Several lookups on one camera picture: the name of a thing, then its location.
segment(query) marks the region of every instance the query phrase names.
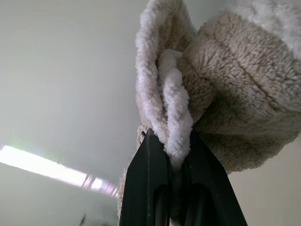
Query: beige towel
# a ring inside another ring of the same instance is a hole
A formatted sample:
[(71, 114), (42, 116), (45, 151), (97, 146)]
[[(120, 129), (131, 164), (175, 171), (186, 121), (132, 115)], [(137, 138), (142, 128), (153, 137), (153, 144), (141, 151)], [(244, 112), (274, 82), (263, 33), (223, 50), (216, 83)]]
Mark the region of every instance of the beige towel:
[(294, 141), (301, 131), (296, 2), (235, 0), (196, 32), (182, 0), (151, 0), (136, 39), (137, 147), (153, 128), (179, 169), (193, 125), (231, 173), (261, 166)]

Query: fluffy towel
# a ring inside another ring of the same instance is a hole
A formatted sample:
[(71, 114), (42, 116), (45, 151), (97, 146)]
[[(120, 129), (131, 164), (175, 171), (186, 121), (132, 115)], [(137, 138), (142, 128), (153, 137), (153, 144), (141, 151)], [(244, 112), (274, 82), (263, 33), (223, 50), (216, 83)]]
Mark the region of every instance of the fluffy towel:
[(196, 32), (182, 0), (151, 0), (136, 38), (137, 146), (152, 128), (177, 170), (193, 127), (231, 173), (261, 166), (294, 141), (301, 131), (299, 7), (235, 0)]

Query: fluorescent light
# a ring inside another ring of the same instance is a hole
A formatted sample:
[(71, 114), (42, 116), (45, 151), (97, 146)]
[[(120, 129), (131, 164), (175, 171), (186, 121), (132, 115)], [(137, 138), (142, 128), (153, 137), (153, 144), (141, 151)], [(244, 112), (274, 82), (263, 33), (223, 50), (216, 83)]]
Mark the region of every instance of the fluorescent light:
[(74, 186), (99, 191), (114, 197), (118, 196), (117, 187), (108, 181), (10, 146), (4, 146), (0, 151), (0, 162)]

